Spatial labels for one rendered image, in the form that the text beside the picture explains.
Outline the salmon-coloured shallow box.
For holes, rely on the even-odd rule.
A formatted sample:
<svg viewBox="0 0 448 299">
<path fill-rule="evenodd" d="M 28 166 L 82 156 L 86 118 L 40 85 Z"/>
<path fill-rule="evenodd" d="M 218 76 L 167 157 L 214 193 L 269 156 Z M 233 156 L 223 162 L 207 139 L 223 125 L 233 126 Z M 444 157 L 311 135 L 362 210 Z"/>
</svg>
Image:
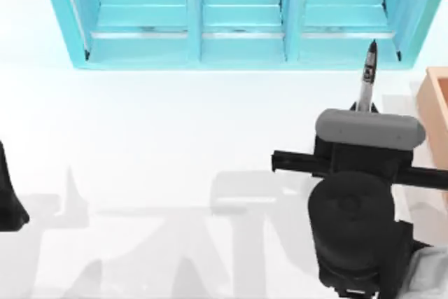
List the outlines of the salmon-coloured shallow box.
<svg viewBox="0 0 448 299">
<path fill-rule="evenodd" d="M 448 67 L 426 69 L 416 102 L 433 163 L 448 169 Z"/>
</svg>

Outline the light blue rack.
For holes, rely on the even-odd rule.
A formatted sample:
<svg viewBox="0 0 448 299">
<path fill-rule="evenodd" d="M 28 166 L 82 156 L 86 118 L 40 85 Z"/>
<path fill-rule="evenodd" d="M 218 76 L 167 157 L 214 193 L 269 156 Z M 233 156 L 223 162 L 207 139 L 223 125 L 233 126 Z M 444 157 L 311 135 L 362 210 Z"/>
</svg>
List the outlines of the light blue rack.
<svg viewBox="0 0 448 299">
<path fill-rule="evenodd" d="M 412 67 L 441 0 L 50 0 L 75 68 Z"/>
</svg>

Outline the grey and black marker pen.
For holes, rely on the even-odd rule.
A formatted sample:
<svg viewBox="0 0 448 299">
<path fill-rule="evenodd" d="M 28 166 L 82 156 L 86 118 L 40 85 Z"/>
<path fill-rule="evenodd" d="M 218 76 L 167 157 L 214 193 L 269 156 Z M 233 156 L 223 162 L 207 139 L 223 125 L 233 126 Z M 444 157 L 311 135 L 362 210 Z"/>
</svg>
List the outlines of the grey and black marker pen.
<svg viewBox="0 0 448 299">
<path fill-rule="evenodd" d="M 377 72 L 377 42 L 374 39 L 367 50 L 361 79 L 360 95 L 356 104 L 357 111 L 370 111 L 372 106 L 372 93 Z"/>
</svg>

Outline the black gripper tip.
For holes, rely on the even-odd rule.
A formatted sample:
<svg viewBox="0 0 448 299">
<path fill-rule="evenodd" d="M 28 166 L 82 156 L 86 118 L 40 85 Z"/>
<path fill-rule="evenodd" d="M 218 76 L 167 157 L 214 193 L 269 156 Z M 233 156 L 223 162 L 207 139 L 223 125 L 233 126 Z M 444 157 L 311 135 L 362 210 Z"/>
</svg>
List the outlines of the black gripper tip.
<svg viewBox="0 0 448 299">
<path fill-rule="evenodd" d="M 4 145 L 0 141 L 0 232 L 17 232 L 30 220 L 11 182 Z"/>
</svg>

